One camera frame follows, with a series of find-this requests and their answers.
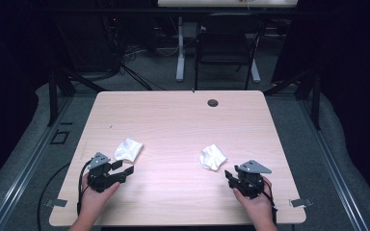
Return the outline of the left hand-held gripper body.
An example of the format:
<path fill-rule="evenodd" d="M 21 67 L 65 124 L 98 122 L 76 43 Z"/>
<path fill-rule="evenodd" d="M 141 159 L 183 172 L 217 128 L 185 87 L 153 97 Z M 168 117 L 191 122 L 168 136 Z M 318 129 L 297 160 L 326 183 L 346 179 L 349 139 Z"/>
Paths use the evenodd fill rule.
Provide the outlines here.
<path fill-rule="evenodd" d="M 88 164 L 89 170 L 89 186 L 98 193 L 103 193 L 106 189 L 110 188 L 113 183 L 111 182 L 111 159 L 97 152 L 90 163 Z"/>

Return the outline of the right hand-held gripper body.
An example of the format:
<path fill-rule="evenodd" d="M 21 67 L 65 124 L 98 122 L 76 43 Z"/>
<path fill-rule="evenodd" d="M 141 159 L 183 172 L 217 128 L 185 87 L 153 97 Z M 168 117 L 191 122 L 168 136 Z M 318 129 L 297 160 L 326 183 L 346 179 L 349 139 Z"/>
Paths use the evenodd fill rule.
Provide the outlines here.
<path fill-rule="evenodd" d="M 239 191 L 250 199 L 258 197 L 264 192 L 263 173 L 271 173 L 267 167 L 262 166 L 255 160 L 249 160 L 239 165 L 241 172 L 238 174 L 238 180 L 241 188 Z"/>

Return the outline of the white ankle sock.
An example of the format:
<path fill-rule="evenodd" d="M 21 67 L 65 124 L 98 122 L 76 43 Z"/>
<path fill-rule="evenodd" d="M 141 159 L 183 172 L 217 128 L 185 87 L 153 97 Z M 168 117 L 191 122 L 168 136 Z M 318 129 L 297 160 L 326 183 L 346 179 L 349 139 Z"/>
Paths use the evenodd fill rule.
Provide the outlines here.
<path fill-rule="evenodd" d="M 213 171 L 217 171 L 226 161 L 226 155 L 216 144 L 203 148 L 198 156 L 198 165 Z"/>
<path fill-rule="evenodd" d="M 114 154 L 115 159 L 117 161 L 125 160 L 133 163 L 142 151 L 143 146 L 141 142 L 126 139 L 117 147 Z"/>

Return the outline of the person's left hand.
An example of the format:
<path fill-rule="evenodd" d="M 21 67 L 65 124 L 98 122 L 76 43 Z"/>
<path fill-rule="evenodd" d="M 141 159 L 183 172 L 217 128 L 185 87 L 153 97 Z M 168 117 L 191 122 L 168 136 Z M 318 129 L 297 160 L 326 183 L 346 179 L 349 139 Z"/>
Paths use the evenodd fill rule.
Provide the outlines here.
<path fill-rule="evenodd" d="M 83 176 L 82 188 L 84 193 L 81 199 L 81 209 L 78 216 L 85 223 L 94 224 L 106 207 L 108 200 L 117 191 L 120 183 L 117 182 L 104 192 L 94 191 L 88 182 L 88 174 Z"/>

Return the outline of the person's right hand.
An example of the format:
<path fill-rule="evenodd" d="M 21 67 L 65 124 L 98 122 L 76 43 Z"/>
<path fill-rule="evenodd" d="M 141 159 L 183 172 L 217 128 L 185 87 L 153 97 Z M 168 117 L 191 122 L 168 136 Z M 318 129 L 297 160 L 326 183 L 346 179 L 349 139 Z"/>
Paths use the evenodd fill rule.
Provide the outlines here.
<path fill-rule="evenodd" d="M 254 199 L 243 196 L 237 189 L 233 189 L 233 193 L 245 209 L 251 223 L 260 220 L 273 221 L 272 203 L 264 193 Z"/>

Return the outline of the white desk leg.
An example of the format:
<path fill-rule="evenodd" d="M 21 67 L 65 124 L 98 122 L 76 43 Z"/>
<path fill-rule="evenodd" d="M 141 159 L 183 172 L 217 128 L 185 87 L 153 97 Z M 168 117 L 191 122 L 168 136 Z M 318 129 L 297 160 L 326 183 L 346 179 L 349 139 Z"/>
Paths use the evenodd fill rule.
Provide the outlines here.
<path fill-rule="evenodd" d="M 261 78 L 260 78 L 260 75 L 259 75 L 259 72 L 258 72 L 258 68 L 257 68 L 257 65 L 256 65 L 256 62 L 255 61 L 252 61 L 251 77 L 252 77 L 252 80 L 255 83 L 260 83 L 261 82 Z"/>
<path fill-rule="evenodd" d="M 176 76 L 175 79 L 178 82 L 184 80 L 184 69 L 185 69 L 185 53 L 184 53 L 184 38 L 183 38 L 183 21 L 182 17 L 178 17 L 178 58 L 177 58 L 177 67 L 176 67 Z"/>

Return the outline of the black equipment cabinet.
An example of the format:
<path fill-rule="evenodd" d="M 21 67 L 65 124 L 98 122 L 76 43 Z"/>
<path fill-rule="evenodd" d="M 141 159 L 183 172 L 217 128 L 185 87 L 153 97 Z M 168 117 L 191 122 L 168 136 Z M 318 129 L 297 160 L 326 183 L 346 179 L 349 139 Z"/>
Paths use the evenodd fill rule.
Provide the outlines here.
<path fill-rule="evenodd" d="M 110 48 L 101 17 L 59 14 L 53 17 L 77 72 L 116 72 L 120 64 Z"/>

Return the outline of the black folding chair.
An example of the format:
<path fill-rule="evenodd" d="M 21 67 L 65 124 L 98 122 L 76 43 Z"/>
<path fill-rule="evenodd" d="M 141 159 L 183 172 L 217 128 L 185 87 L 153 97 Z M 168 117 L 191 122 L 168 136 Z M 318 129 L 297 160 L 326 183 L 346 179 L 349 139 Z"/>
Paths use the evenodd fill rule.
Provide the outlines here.
<path fill-rule="evenodd" d="M 211 13 L 204 16 L 197 24 L 194 89 L 198 89 L 199 66 L 209 64 L 246 66 L 246 90 L 264 29 L 263 20 L 254 13 Z"/>

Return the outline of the grey metal table bracket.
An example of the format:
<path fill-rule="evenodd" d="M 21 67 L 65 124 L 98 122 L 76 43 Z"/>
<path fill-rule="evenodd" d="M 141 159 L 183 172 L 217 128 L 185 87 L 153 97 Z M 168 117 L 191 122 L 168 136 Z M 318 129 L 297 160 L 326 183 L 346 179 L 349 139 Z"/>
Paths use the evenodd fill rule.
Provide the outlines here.
<path fill-rule="evenodd" d="M 297 207 L 303 207 L 306 208 L 308 206 L 311 206 L 313 204 L 313 201 L 310 198 L 299 198 L 290 200 L 290 205 L 294 208 Z"/>
<path fill-rule="evenodd" d="M 63 199 L 47 199 L 44 202 L 46 207 L 54 208 L 54 207 L 65 207 L 67 205 L 67 201 Z"/>

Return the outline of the grey metal floor rail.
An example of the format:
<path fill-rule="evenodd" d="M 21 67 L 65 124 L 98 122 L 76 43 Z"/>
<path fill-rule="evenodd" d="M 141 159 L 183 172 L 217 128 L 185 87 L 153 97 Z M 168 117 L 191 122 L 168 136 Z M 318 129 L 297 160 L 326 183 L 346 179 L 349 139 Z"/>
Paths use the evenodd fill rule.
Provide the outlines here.
<path fill-rule="evenodd" d="M 315 137 L 320 149 L 321 149 L 321 158 L 323 159 L 325 168 L 329 173 L 330 179 L 334 185 L 335 191 L 341 201 L 341 204 L 347 214 L 347 217 L 352 224 L 355 231 L 370 231 L 368 225 L 363 218 L 357 203 L 353 197 L 352 192 L 350 191 L 336 161 L 333 158 L 332 152 L 325 140 L 325 137 L 321 130 L 318 130 L 314 125 L 310 109 L 306 102 L 299 101 L 299 107 L 301 108 L 304 118 L 309 126 L 309 129 L 313 136 Z"/>
<path fill-rule="evenodd" d="M 58 197 L 81 135 L 78 104 L 77 98 L 63 99 L 52 126 L 38 108 L 0 172 L 0 231 L 66 231 L 50 224 L 53 208 L 44 202 Z"/>

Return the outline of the black metal frame stand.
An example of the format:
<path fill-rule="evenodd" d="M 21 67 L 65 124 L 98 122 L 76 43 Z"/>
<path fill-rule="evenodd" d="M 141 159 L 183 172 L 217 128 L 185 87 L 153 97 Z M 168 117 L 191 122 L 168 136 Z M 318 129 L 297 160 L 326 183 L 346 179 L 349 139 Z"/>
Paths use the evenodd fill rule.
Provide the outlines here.
<path fill-rule="evenodd" d="M 306 100 L 311 95 L 310 119 L 317 130 L 320 130 L 319 112 L 321 100 L 321 77 L 313 70 L 306 70 L 292 78 L 281 81 L 274 87 L 266 90 L 265 95 L 273 95 L 288 86 L 298 83 L 294 95 L 297 100 Z"/>
<path fill-rule="evenodd" d="M 96 92 L 105 91 L 101 86 L 68 68 L 57 68 L 52 70 L 48 77 L 50 108 L 48 126 L 52 126 L 59 116 L 58 91 L 66 97 L 72 97 L 75 94 L 76 89 L 71 84 L 72 80 L 77 81 Z"/>

